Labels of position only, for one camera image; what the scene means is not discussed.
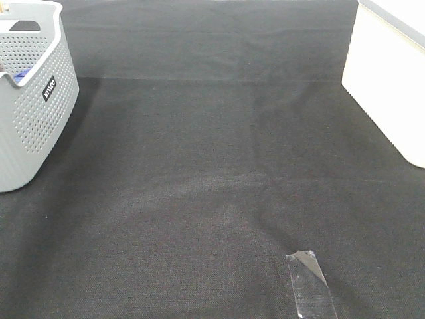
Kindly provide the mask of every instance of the black fabric surface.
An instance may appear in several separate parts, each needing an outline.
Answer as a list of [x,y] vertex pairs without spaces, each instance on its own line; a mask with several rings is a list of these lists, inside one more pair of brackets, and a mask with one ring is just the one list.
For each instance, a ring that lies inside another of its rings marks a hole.
[[425,171],[341,86],[355,1],[63,1],[80,95],[0,194],[0,318],[423,318]]

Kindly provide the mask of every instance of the tape strip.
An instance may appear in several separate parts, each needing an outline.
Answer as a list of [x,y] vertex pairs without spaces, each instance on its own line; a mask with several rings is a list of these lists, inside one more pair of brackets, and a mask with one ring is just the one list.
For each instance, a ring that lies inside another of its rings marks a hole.
[[337,319],[331,292],[313,251],[287,255],[298,318]]

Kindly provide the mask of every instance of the gray plastic basket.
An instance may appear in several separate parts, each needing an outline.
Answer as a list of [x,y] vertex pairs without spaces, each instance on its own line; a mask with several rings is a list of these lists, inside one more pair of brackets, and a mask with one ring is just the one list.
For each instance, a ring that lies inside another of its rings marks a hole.
[[[0,192],[35,176],[62,133],[78,83],[60,12],[46,1],[8,1],[0,21],[35,21],[40,31],[0,31]],[[16,83],[13,75],[31,68]]]

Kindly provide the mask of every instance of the white container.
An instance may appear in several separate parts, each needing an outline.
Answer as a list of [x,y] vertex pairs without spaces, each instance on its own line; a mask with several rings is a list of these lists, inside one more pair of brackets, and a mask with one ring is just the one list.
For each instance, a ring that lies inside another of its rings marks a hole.
[[412,164],[425,167],[425,1],[359,0],[343,86]]
[[[79,88],[61,11],[54,2],[3,1],[0,27],[35,21],[40,31],[0,29],[0,192],[32,180],[74,107]],[[13,75],[28,68],[17,84]]]

